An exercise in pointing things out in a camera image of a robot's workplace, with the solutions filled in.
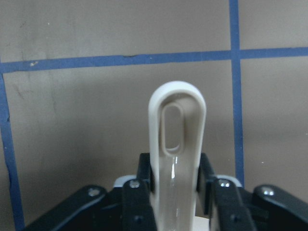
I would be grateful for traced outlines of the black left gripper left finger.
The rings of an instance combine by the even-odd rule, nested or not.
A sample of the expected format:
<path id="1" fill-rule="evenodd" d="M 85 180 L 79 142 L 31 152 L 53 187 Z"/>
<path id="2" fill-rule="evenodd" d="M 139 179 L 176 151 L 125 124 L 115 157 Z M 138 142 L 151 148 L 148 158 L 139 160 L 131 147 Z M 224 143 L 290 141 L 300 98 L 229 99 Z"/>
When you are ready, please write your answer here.
<path id="1" fill-rule="evenodd" d="M 139 157 L 136 178 L 128 180 L 123 185 L 122 230 L 157 230 L 154 211 L 150 201 L 153 183 L 150 154 L 142 153 Z"/>

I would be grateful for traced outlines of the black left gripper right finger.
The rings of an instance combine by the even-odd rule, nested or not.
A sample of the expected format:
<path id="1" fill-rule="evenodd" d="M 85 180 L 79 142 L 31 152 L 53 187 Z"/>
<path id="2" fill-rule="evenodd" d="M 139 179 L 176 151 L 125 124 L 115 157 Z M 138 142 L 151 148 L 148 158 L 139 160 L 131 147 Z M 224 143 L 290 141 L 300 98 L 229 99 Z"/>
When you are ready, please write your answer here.
<path id="1" fill-rule="evenodd" d="M 197 192 L 210 231 L 254 231 L 255 224 L 234 182 L 218 178 L 205 153 L 201 154 Z"/>

